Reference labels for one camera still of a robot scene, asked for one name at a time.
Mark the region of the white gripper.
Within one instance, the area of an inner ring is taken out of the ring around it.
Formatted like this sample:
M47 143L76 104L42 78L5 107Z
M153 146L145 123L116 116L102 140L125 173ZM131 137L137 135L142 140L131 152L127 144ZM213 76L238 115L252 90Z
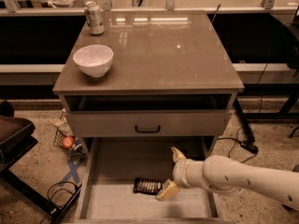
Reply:
M163 188L156 195L158 201L168 200L183 189L193 189L203 187L203 163L186 159L185 155L176 147L171 147L173 152L172 160L175 163L173 169L174 181L167 179Z

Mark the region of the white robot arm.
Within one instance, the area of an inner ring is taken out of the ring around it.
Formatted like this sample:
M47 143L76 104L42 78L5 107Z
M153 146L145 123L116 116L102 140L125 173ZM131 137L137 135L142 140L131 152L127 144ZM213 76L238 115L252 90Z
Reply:
M204 161L186 158L176 147L173 152L173 179L167 179L156 199L164 201L181 189L204 189L224 195L248 189L299 210L299 174L293 171L246 165L224 156L210 156Z

